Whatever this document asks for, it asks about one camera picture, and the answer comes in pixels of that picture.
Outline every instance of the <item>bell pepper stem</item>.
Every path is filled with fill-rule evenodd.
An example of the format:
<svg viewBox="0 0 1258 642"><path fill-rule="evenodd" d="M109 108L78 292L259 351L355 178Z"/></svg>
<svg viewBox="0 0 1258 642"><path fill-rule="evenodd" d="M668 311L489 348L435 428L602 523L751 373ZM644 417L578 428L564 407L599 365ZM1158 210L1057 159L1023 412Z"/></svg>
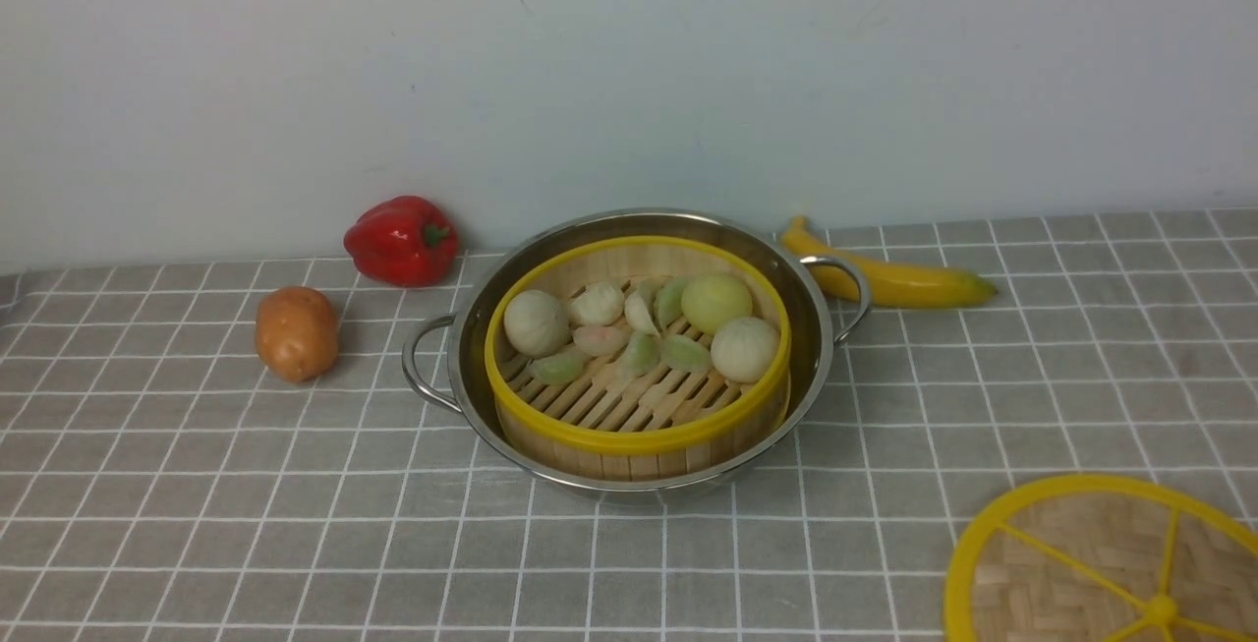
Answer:
<svg viewBox="0 0 1258 642"><path fill-rule="evenodd" d="M449 227L437 227L435 224L424 225L424 244L429 248L440 244L447 235L450 235Z"/></svg>

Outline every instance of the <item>pot handle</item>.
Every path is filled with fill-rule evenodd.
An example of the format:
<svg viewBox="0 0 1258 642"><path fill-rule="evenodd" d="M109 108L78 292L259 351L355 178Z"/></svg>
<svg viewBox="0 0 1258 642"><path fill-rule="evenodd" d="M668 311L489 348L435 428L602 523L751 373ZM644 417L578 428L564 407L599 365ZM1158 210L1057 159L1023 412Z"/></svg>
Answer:
<svg viewBox="0 0 1258 642"><path fill-rule="evenodd" d="M804 266L828 266L830 268L837 268L843 273L848 274L853 282L857 284L857 316L852 321L852 325L844 327L839 334L834 336L834 345L842 345L848 341L852 336L852 331L860 325L864 316L869 315L869 308L873 307L873 292L869 290L869 279L862 269L857 268L853 262L847 259L840 259L838 257L800 257L799 262Z"/></svg>
<svg viewBox="0 0 1258 642"><path fill-rule="evenodd" d="M419 324L415 332L406 339L406 342L401 346L401 374L406 378L406 384L415 390L416 394L421 395L428 404L437 404L438 407L447 408L459 415L463 415L463 409L445 394L442 394L431 384L424 380L419 375L419 365L415 364L415 347L419 347L419 341L428 332L434 330L440 330L443 327L449 327L454 325L454 313L445 313L443 316L435 316L434 318L425 320Z"/></svg>

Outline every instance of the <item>steamer basket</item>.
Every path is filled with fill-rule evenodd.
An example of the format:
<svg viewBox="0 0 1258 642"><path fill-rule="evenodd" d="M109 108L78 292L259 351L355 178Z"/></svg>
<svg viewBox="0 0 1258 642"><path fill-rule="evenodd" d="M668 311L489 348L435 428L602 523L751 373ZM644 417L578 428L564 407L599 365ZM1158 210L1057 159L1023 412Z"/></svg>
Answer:
<svg viewBox="0 0 1258 642"><path fill-rule="evenodd" d="M546 386L526 370L528 358L507 341L506 306L536 288L566 301L586 284L610 281L628 297L645 278L722 272L751 291L754 315L779 330L772 363L755 384L726 380L715 369L679 373L664 364L637 379L618 375L621 351L589 360L575 381ZM615 324L628 330L624 316ZM710 347L679 316L660 326ZM624 235L584 244L543 262L512 284L489 321L484 363L507 441L548 466L598 480L649 481L687 475L736 457L776 429L789 403L790 320L764 274L713 244L677 235Z"/></svg>

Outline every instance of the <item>potato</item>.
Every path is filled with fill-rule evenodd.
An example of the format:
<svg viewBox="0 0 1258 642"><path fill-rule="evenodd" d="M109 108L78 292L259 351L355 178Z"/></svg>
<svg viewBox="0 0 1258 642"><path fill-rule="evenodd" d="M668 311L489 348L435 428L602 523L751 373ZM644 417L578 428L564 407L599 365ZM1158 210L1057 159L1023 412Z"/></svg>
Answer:
<svg viewBox="0 0 1258 642"><path fill-rule="evenodd" d="M253 344L262 364L284 381L313 379L336 364L336 308L314 288L288 284L258 303Z"/></svg>

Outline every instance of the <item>yellow steamer rim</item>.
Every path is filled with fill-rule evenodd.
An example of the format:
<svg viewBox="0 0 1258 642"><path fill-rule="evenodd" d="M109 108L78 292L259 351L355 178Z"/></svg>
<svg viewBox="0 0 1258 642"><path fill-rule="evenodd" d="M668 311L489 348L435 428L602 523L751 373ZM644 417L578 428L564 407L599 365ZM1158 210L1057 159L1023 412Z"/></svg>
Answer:
<svg viewBox="0 0 1258 642"><path fill-rule="evenodd" d="M776 313L779 330L777 351L769 365L769 369L760 378L760 381L746 388L742 395L721 408L720 410L699 417L693 422L668 425L659 431L649 432L610 432L595 431L570 423L564 423L548 414L540 412L526 403L508 385L498 366L499 340L506 342L502 321L507 311L508 302L516 296L527 291L540 278L555 269L557 266L572 259L582 258L593 253L608 249L645 247L647 244L669 244L693 252L706 253L720 258L741 272L743 278L754 281L769 298L772 312ZM704 444L715 438L736 428L747 418L759 413L766 400L774 399L777 391L789 384L789 356L790 356L790 320L786 306L781 297L759 271L751 264L723 249L689 239L681 239L677 235L621 235L616 239L606 239L585 244L584 247L561 253L523 276L509 291L503 295L502 301L489 318L488 335L484 344L484 364L489 378L489 386L497 399L499 408L507 409L509 415L518 419L530 431L556 443L570 446L587 453L599 456L657 456L672 451L683 451L694 446ZM782 398L781 407L785 409L786 399ZM781 422L781 415L774 418L772 427Z"/></svg>

